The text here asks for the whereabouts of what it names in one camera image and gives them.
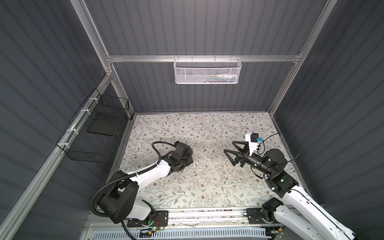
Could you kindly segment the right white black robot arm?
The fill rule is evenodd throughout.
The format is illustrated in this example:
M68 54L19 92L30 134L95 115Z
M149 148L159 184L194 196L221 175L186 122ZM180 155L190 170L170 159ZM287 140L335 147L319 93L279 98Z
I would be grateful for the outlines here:
M254 152L255 143L234 141L236 150L224 150L233 166L248 164L263 173L268 187L278 195L262 205L266 223L278 222L304 240L356 240L358 234L320 206L285 170L288 161L279 149L263 156Z

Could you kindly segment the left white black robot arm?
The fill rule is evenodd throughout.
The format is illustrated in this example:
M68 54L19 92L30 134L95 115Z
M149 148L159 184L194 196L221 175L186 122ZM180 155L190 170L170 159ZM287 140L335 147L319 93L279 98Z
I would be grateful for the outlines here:
M139 202L138 192L194 162L193 149L185 143L156 141L152 143L152 148L158 155L157 161L132 173L115 172L92 197L92 214L109 218L115 224L133 219L143 222L144 226L152 225L156 210L148 201Z

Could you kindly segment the floral patterned table mat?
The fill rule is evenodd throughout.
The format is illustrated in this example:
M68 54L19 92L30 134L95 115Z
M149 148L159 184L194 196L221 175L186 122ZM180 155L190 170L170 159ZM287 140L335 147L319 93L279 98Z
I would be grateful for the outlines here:
M194 163L139 191L139 200L158 209L259 206L274 195L262 174L233 166L224 154L247 133L265 139L265 150L286 151L267 113L137 115L116 170L133 172L154 163L153 142L179 141L193 149Z

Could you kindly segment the markers in white basket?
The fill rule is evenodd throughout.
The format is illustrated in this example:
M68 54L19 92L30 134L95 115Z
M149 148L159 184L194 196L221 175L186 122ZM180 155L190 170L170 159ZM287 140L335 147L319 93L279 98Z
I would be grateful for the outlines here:
M195 80L196 83L237 83L238 75L236 74L220 74L215 76L201 76Z

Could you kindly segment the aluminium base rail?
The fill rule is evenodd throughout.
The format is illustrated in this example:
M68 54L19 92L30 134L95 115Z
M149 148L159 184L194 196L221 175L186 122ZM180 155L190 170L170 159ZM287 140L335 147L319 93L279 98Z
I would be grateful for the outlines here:
M249 224L249 217L246 216L246 209L253 207L218 207L218 208L176 208L176 209L159 209L160 211L169 211L167 227L176 228L209 228L209 227L267 227L272 226L266 224L263 220L256 221L255 225ZM297 209L293 206L288 208L297 216L309 222ZM85 230L103 229L103 230L119 230L122 226L114 224L108 218L89 215Z

